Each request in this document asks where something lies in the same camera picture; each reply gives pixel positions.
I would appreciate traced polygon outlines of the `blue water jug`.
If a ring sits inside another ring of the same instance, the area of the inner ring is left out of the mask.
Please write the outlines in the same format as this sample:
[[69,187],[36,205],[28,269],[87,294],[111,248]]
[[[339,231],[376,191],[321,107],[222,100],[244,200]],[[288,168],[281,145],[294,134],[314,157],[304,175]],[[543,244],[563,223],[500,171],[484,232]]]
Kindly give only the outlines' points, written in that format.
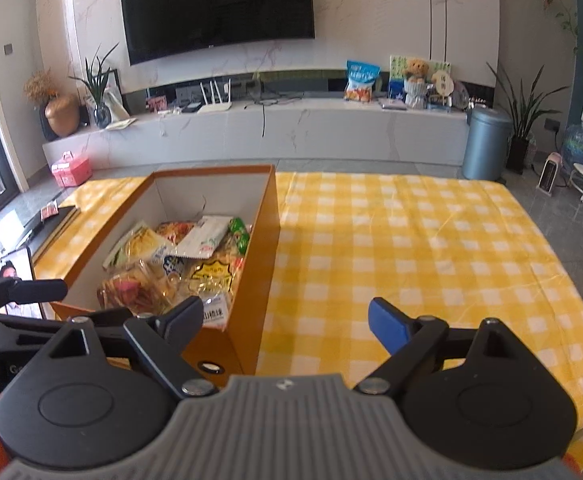
[[563,158],[563,170],[570,174],[575,169],[576,164],[583,165],[583,109],[580,121],[570,125],[566,132],[561,146],[561,157]]

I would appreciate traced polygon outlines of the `white snack packet with text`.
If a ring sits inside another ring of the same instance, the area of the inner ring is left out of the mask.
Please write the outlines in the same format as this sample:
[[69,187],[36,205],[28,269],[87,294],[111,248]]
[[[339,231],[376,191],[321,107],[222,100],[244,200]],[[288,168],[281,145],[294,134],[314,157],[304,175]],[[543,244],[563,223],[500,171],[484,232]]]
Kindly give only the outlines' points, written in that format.
[[187,259],[208,259],[218,248],[228,231],[226,216],[203,216],[185,235],[172,252],[173,256]]

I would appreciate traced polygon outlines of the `white marble tv counter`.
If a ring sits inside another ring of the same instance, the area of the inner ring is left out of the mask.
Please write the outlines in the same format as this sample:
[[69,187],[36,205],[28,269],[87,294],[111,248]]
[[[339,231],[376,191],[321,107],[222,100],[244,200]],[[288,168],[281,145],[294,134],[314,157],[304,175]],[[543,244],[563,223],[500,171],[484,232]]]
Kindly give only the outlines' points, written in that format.
[[459,166],[467,136],[462,112],[300,99],[236,102],[223,112],[140,115],[122,130],[87,128],[44,144],[43,151],[50,164],[71,153],[86,156],[95,169],[261,159]]

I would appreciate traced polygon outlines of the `bronze round vase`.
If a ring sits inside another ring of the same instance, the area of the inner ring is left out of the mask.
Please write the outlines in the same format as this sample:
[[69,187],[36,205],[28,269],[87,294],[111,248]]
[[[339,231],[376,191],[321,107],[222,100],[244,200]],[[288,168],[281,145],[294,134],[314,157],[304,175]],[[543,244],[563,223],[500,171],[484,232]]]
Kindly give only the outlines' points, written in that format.
[[70,136],[80,125],[78,98],[73,94],[63,94],[50,100],[45,106],[45,117],[57,136]]

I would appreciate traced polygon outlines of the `yellow label snack bag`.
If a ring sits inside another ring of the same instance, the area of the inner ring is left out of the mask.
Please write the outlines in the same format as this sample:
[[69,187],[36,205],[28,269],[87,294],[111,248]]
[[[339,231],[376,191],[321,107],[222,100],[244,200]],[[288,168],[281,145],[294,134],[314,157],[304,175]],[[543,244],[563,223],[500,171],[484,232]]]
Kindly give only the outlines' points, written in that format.
[[234,299],[244,270],[244,256],[233,250],[223,249],[211,258],[195,261],[185,278],[187,289],[194,295],[215,295],[226,292]]

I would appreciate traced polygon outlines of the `green sausage stick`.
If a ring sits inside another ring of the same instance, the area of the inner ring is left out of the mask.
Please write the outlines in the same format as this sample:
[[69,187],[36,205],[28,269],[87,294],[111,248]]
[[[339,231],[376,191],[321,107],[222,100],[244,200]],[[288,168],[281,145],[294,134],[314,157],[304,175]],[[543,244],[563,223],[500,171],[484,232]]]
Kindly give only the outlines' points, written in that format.
[[239,217],[234,217],[229,221],[228,229],[230,234],[232,234],[238,252],[242,256],[246,255],[250,242],[250,233],[247,226],[244,224],[244,221]]

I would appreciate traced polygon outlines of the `blue snack bag on counter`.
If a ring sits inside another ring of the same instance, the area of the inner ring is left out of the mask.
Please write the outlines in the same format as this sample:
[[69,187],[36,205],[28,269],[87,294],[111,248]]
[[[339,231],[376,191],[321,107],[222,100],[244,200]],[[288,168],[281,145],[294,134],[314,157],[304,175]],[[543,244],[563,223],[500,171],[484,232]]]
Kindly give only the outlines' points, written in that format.
[[380,77],[380,67],[375,64],[349,60],[347,74],[345,99],[361,103],[371,102],[376,81]]

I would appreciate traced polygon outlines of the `small pink heater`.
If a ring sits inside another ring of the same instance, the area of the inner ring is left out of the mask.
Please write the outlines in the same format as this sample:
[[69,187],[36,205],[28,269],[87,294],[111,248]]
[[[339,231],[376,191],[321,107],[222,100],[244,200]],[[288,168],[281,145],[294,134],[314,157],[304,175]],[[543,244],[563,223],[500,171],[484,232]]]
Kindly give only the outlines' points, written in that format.
[[553,194],[555,181],[563,166],[561,154],[553,152],[547,156],[543,169],[541,171],[537,189],[547,196]]

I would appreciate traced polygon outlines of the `grey metal trash can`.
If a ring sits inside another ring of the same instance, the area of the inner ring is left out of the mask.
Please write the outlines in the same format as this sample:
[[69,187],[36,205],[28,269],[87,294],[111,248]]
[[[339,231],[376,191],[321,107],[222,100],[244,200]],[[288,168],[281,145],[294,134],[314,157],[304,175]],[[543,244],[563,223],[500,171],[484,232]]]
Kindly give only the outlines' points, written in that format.
[[467,110],[468,138],[462,175],[468,180],[497,181],[505,167],[513,122],[504,112],[475,106]]

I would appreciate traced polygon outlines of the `orange storage box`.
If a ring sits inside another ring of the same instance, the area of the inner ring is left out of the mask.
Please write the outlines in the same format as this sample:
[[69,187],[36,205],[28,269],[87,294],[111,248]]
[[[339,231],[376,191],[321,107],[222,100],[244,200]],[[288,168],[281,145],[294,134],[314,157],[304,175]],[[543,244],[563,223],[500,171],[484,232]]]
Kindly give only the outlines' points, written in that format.
[[67,202],[78,213],[34,266],[67,283],[52,306],[60,318],[160,315],[200,298],[203,326],[184,359],[217,386],[254,374],[280,232],[274,167],[96,180]]

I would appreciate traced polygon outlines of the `glass vase with green plant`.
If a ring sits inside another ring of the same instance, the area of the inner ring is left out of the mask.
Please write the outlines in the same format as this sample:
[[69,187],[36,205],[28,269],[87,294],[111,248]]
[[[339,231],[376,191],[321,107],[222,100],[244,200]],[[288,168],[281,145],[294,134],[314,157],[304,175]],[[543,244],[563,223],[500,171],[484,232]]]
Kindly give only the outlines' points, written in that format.
[[103,56],[95,53],[90,61],[86,58],[84,60],[83,77],[70,76],[72,80],[81,81],[88,93],[90,93],[94,103],[93,116],[95,125],[101,129],[104,129],[111,122],[110,108],[105,103],[105,91],[112,73],[112,69],[107,66],[107,61],[111,53],[116,50],[116,47],[118,47],[117,44],[111,47]]

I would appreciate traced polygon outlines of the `blue white snack bag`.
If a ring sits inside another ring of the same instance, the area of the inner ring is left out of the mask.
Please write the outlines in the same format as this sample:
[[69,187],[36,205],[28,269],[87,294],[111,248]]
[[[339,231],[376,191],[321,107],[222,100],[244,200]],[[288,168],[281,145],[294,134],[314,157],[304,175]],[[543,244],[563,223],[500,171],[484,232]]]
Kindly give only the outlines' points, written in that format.
[[179,256],[167,255],[162,260],[162,270],[166,276],[185,278],[191,266],[192,261]]

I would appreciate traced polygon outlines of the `round white sign card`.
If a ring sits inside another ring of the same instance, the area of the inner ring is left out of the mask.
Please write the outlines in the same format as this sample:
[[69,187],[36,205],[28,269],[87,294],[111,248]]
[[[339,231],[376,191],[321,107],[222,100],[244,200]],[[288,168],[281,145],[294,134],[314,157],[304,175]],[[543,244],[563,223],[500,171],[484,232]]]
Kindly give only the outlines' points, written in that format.
[[441,105],[451,106],[452,94],[455,89],[454,80],[446,70],[437,70],[431,76],[433,90],[430,93],[430,100]]

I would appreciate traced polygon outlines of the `green white poster card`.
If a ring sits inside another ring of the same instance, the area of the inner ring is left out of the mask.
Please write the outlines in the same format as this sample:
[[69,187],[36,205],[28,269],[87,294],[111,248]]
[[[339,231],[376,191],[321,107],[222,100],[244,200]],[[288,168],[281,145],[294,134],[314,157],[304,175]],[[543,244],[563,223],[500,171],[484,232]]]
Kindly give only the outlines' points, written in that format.
[[[392,55],[390,58],[390,72],[389,72],[389,82],[387,95],[389,99],[400,100],[405,103],[405,92],[404,92],[404,76],[403,70],[406,66],[406,61],[409,56],[395,56]],[[431,90],[433,90],[433,84],[431,83],[431,76],[436,73],[437,70],[446,70],[450,75],[452,73],[452,64],[449,62],[431,61],[425,60],[429,64],[429,73],[427,76],[428,82],[428,93],[426,98],[426,106],[428,103],[428,98],[430,96]]]

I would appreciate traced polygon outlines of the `clear bag of mixed pastries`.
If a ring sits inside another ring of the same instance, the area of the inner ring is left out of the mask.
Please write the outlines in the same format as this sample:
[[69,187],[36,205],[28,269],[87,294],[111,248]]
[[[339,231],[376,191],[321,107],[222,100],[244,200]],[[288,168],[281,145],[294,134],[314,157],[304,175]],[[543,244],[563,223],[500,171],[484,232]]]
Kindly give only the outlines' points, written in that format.
[[165,273],[144,260],[113,269],[99,285],[96,295],[105,309],[128,308],[133,314],[162,315],[173,306],[180,288],[180,275]]

